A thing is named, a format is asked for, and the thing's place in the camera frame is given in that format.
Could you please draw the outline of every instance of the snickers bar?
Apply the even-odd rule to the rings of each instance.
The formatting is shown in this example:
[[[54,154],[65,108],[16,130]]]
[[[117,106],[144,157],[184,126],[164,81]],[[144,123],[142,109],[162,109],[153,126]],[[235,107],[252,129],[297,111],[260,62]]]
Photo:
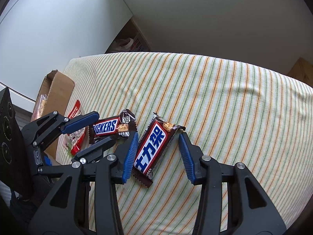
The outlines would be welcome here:
[[[97,143],[107,136],[128,138],[129,131],[137,131],[135,115],[128,109],[118,116],[99,119],[89,126],[89,144]]]
[[[186,130],[184,126],[166,122],[157,113],[153,113],[152,120],[140,139],[132,169],[133,176],[146,187],[152,185],[152,170],[179,129]]]

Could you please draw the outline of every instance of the striped fabric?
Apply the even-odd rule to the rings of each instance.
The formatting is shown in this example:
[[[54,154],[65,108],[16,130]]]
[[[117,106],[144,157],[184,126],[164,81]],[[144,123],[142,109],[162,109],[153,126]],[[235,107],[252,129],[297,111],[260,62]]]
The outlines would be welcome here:
[[[96,110],[100,118],[130,109],[139,135],[154,111],[186,126],[205,155],[229,165],[245,163],[287,227],[313,193],[313,89],[302,82],[242,62],[148,52],[72,59],[64,73],[75,82],[67,113],[79,99],[85,112]],[[201,186],[187,180],[177,137],[149,189],[134,177],[116,186],[125,234],[192,233]],[[61,142],[57,161],[69,164]],[[222,209],[226,229],[225,186]],[[94,230],[94,185],[89,211]]]

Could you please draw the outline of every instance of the snickers logo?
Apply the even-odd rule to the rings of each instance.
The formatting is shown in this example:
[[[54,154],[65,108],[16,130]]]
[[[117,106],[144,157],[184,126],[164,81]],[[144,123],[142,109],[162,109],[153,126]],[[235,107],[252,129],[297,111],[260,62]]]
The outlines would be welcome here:
[[[94,132],[97,136],[113,133],[116,129],[118,118],[103,121],[94,125]]]
[[[142,145],[141,149],[139,149],[139,154],[135,158],[135,168],[145,174],[161,149],[165,139],[166,132],[158,125],[158,123],[155,123],[152,131],[145,139],[145,143]]]

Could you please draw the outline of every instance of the blue component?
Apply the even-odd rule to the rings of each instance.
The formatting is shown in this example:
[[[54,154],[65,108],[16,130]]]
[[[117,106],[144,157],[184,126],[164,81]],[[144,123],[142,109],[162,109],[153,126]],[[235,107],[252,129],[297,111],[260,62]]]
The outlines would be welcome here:
[[[138,132],[135,133],[134,138],[131,142],[130,148],[128,150],[127,156],[125,158],[124,170],[123,170],[123,175],[122,175],[123,183],[126,183],[126,181],[130,178],[130,174],[134,165],[137,149],[138,149]]]
[[[188,150],[187,144],[182,134],[179,135],[178,145],[179,145],[180,154],[182,155],[182,159],[184,162],[187,178],[193,184],[196,180],[195,167],[194,167],[193,160],[190,156],[190,152]]]
[[[99,114],[91,114],[82,119],[79,119],[78,121],[74,123],[69,122],[69,125],[65,124],[62,134],[70,134],[70,133],[76,132],[81,128],[84,128],[88,125],[93,124],[98,119],[99,119]]]
[[[52,162],[50,161],[50,159],[48,157],[46,157],[44,155],[43,158],[44,158],[44,162],[46,163],[47,166],[52,166]]]

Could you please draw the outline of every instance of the candy wrapper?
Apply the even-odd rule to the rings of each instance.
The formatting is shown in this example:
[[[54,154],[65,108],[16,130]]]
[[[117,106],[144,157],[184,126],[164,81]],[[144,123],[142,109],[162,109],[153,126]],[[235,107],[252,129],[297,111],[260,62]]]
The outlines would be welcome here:
[[[128,138],[129,131],[137,131],[135,115],[128,109],[113,117],[99,119],[89,126],[89,144],[97,143],[108,136]]]
[[[146,187],[152,185],[152,170],[179,129],[186,130],[184,126],[166,122],[157,113],[153,113],[152,120],[140,139],[132,169],[133,176]]]
[[[72,119],[78,115],[85,115],[85,112],[81,107],[79,100],[75,102],[74,108],[69,113],[68,118]],[[71,134],[66,134],[66,136],[64,137],[63,145],[71,155],[74,156],[78,151],[81,150],[81,145],[84,140],[85,131],[86,127],[81,128],[78,131],[73,132]]]

